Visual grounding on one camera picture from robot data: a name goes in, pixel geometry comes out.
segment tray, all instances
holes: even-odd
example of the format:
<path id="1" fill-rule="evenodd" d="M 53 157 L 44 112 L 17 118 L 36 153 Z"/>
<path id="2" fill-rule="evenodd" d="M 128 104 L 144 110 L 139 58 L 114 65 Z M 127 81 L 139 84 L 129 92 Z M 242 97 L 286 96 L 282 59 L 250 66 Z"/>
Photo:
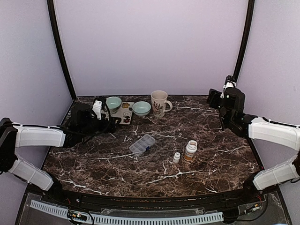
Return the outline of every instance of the tray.
<path id="1" fill-rule="evenodd" d="M 132 117 L 132 106 L 134 102 L 122 102 L 121 107 L 116 113 L 112 113 L 112 117 L 121 118 L 121 125 L 130 125 Z M 106 109 L 101 110 L 101 113 L 104 113 L 108 117 L 108 111 Z"/>

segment white cable carrier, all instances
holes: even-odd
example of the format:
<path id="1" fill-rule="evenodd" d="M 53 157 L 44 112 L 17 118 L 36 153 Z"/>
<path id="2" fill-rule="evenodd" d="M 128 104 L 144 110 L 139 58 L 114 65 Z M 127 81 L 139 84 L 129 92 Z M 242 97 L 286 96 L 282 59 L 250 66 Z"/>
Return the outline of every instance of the white cable carrier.
<path id="1" fill-rule="evenodd" d="M 68 209 L 63 206 L 53 206 L 44 202 L 31 200 L 31 208 L 48 213 L 50 215 L 68 219 Z M 88 217 L 85 224 L 92 224 L 91 217 L 87 213 L 82 213 Z M 223 221 L 223 213 L 211 213 L 206 215 L 198 215 L 191 217 L 173 217 L 173 218 L 127 218 L 127 217 L 111 217 L 92 214 L 95 225 L 200 225 L 210 224 Z"/>

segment black frame pole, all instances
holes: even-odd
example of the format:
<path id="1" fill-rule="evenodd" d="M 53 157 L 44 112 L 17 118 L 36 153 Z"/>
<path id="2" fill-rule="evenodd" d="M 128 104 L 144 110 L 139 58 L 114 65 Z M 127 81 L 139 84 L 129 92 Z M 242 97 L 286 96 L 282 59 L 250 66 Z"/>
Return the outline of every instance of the black frame pole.
<path id="1" fill-rule="evenodd" d="M 48 11 L 49 11 L 49 17 L 50 17 L 53 37 L 54 37 L 54 41 L 55 41 L 55 45 L 56 45 L 57 54 L 60 59 L 61 68 L 64 73 L 64 77 L 66 79 L 67 87 L 69 89 L 70 95 L 71 95 L 72 99 L 75 100 L 77 98 L 77 96 L 76 96 L 75 89 L 72 84 L 70 73 L 69 73 L 69 70 L 67 67 L 66 58 L 65 58 L 64 52 L 62 50 L 60 33 L 58 30 L 58 25 L 57 25 L 57 20 L 56 20 L 56 15 L 55 15 L 54 2 L 53 2 L 53 0 L 47 0 L 47 4 L 48 4 Z"/>
<path id="2" fill-rule="evenodd" d="M 246 15 L 246 21 L 245 21 L 242 42 L 240 44 L 240 51 L 239 51 L 238 59 L 236 61 L 234 73 L 233 73 L 235 82 L 238 81 L 238 78 L 240 75 L 240 69 L 242 67 L 242 63 L 244 60 L 244 55 L 245 55 L 245 51 L 246 51 L 246 47 L 247 47 L 247 42 L 248 42 L 250 28 L 251 28 L 251 22 L 252 22 L 252 16 L 253 16 L 253 11 L 254 11 L 254 2 L 255 2 L 255 0 L 248 1 L 247 15 Z"/>

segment pill bottle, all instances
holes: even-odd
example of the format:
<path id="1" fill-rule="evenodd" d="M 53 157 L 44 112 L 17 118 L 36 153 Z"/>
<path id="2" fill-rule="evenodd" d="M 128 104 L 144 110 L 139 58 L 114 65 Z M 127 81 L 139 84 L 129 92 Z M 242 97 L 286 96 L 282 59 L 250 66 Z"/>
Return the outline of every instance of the pill bottle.
<path id="1" fill-rule="evenodd" d="M 178 163 L 180 159 L 180 153 L 179 152 L 175 152 L 174 156 L 173 156 L 173 162 L 174 163 Z"/>
<path id="2" fill-rule="evenodd" d="M 193 159 L 195 152 L 197 151 L 197 145 L 197 142 L 194 140 L 188 142 L 183 156 L 186 161 L 191 161 Z"/>

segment clear plastic box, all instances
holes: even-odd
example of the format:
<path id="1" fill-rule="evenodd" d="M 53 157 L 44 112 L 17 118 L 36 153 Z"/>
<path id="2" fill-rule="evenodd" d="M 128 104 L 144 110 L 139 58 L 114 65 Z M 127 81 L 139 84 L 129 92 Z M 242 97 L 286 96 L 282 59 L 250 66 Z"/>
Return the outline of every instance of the clear plastic box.
<path id="1" fill-rule="evenodd" d="M 155 139 L 150 135 L 144 135 L 135 143 L 133 143 L 129 149 L 136 156 L 142 155 L 145 151 L 147 151 L 152 145 L 154 145 Z"/>

